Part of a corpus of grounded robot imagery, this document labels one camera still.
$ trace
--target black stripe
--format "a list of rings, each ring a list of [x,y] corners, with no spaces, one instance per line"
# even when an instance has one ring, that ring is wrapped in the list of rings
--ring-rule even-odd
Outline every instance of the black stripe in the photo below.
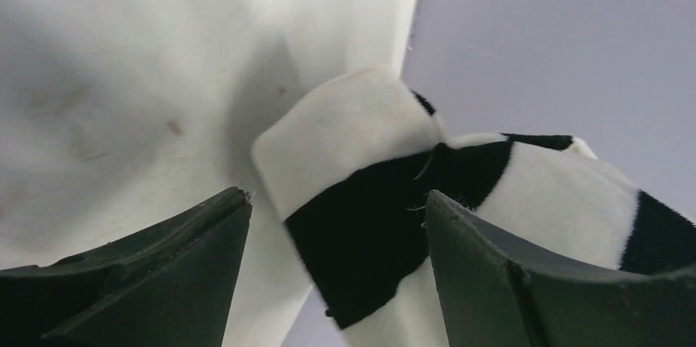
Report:
[[[542,148],[552,150],[566,150],[573,144],[573,137],[570,135],[519,135],[503,134],[507,140],[512,142],[522,142],[523,144],[533,144]]]
[[[427,194],[439,189],[476,208],[500,179],[511,147],[439,144],[431,153],[381,162],[326,189],[286,220],[341,329],[389,302],[428,256],[422,227]]]
[[[620,269],[652,275],[693,263],[696,263],[694,224],[641,190]]]
[[[425,109],[425,111],[430,115],[435,114],[435,107],[422,95],[418,94],[414,90],[411,90],[411,93],[415,96],[415,98],[418,100],[421,106]]]

